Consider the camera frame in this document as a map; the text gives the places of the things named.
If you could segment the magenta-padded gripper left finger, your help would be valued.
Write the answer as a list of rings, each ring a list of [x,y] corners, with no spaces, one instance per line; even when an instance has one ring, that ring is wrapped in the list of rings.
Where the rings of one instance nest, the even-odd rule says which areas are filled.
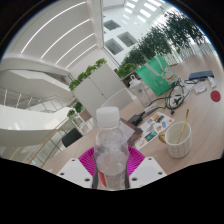
[[[58,172],[58,176],[81,187],[96,189],[98,175],[93,154],[94,148],[90,148],[79,158],[71,158]]]

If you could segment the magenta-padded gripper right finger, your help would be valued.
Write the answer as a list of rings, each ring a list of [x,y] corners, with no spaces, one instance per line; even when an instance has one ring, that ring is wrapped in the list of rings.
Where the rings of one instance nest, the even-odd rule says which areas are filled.
[[[140,188],[166,176],[165,171],[153,157],[145,157],[129,146],[129,159],[125,185],[127,189]]]

